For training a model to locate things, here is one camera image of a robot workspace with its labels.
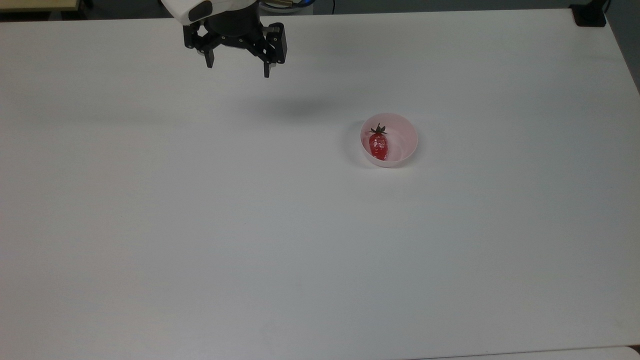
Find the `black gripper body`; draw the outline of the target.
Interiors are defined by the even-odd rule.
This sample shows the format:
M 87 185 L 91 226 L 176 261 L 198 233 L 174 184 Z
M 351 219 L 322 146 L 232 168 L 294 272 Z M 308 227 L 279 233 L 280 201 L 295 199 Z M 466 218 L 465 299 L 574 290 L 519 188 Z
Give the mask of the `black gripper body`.
M 288 48 L 284 24 L 263 25 L 254 10 L 226 11 L 182 29 L 184 46 L 203 57 L 204 50 L 224 46 L 246 50 L 263 63 L 286 63 Z

